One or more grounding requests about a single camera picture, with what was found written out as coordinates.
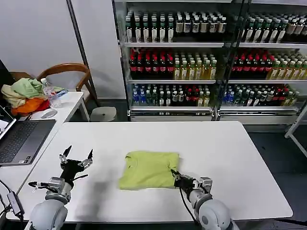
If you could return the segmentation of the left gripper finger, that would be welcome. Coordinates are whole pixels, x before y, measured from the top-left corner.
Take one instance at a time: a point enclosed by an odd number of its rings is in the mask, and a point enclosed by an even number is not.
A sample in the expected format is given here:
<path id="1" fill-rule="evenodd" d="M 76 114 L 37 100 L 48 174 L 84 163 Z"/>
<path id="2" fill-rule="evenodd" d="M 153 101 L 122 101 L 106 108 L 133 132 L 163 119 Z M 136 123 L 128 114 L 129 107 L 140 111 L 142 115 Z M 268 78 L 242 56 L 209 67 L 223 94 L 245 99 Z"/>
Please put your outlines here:
<path id="1" fill-rule="evenodd" d="M 59 155 L 60 163 L 67 163 L 67 156 L 72 148 L 72 145 L 70 145 L 67 149 L 64 150 L 62 154 Z"/>
<path id="2" fill-rule="evenodd" d="M 93 163 L 93 149 L 91 149 L 87 159 L 79 163 L 82 167 L 89 167 Z"/>

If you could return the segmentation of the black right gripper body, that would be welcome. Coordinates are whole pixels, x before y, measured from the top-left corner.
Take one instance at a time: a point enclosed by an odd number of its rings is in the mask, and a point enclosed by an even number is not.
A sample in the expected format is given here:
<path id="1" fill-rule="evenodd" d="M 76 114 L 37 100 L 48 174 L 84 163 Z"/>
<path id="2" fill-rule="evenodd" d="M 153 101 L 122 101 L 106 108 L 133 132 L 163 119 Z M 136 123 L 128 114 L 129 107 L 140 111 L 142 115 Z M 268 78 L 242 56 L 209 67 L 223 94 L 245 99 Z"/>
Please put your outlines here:
<path id="1" fill-rule="evenodd" d="M 180 178 L 174 180 L 174 187 L 181 188 L 184 191 L 193 190 L 194 179 L 187 175 L 180 175 Z"/>

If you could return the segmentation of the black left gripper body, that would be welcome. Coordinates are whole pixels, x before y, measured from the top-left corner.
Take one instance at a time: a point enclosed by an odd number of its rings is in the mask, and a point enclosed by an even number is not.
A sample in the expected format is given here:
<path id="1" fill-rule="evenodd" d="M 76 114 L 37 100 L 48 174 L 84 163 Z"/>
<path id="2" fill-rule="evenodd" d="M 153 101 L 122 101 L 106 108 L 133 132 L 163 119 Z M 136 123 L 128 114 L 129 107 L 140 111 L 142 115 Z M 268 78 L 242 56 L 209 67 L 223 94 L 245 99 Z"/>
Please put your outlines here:
<path id="1" fill-rule="evenodd" d="M 73 184 L 77 173 L 84 171 L 84 166 L 81 165 L 81 161 L 68 159 L 66 163 L 60 164 L 63 170 L 60 178 L 64 179 L 65 183 Z"/>

